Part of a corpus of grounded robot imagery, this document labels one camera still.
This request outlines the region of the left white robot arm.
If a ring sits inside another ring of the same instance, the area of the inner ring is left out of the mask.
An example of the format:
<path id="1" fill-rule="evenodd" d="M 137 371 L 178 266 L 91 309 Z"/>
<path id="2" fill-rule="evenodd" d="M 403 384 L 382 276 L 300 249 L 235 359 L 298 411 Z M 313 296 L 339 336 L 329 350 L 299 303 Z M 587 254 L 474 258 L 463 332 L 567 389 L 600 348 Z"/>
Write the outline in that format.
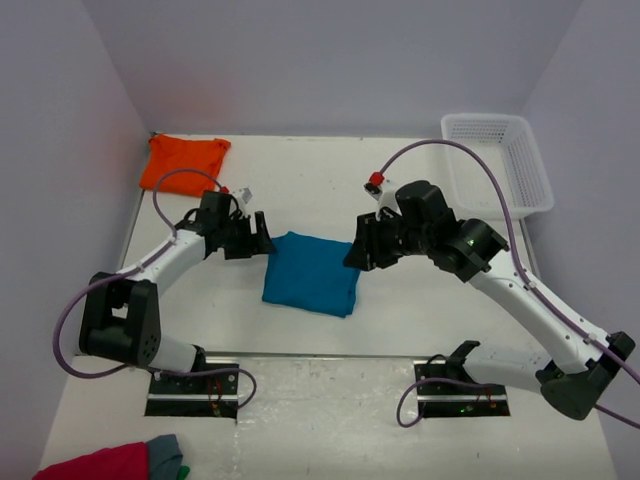
<path id="1" fill-rule="evenodd" d="M 262 211 L 249 214 L 230 193 L 207 191 L 198 207 L 170 225 L 163 244 L 114 274 L 98 273 L 85 297 L 80 351 L 126 366 L 171 372 L 183 391 L 195 393 L 208 379 L 204 352 L 162 334 L 160 299 L 191 268 L 221 251 L 226 260 L 276 251 Z"/>

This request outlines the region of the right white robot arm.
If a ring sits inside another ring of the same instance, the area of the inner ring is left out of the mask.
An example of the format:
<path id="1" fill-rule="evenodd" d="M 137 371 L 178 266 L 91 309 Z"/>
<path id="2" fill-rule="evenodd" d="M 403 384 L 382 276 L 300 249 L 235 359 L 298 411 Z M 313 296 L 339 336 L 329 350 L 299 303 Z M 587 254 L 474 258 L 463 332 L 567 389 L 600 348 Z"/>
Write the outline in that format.
<path id="1" fill-rule="evenodd" d="M 372 180 L 364 189 L 377 207 L 358 216 L 345 266 L 371 271 L 425 255 L 496 302 L 543 348 L 531 354 L 466 341 L 445 363 L 454 391 L 498 384 L 537 392 L 574 420 L 597 408 L 636 347 L 629 335 L 606 332 L 560 300 L 517 265 L 514 248 L 489 224 L 456 218 L 439 187 L 418 180 L 395 188 L 388 180 Z"/>

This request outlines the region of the blue t shirt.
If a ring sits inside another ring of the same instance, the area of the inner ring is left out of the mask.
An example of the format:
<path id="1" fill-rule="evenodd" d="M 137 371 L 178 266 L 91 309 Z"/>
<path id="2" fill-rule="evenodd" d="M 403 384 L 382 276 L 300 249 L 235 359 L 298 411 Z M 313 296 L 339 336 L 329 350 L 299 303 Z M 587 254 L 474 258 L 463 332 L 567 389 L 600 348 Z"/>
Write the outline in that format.
<path id="1" fill-rule="evenodd" d="M 288 232 L 273 239 L 262 300 L 312 313 L 346 318 L 356 304 L 360 271 L 343 265 L 349 242 Z"/>

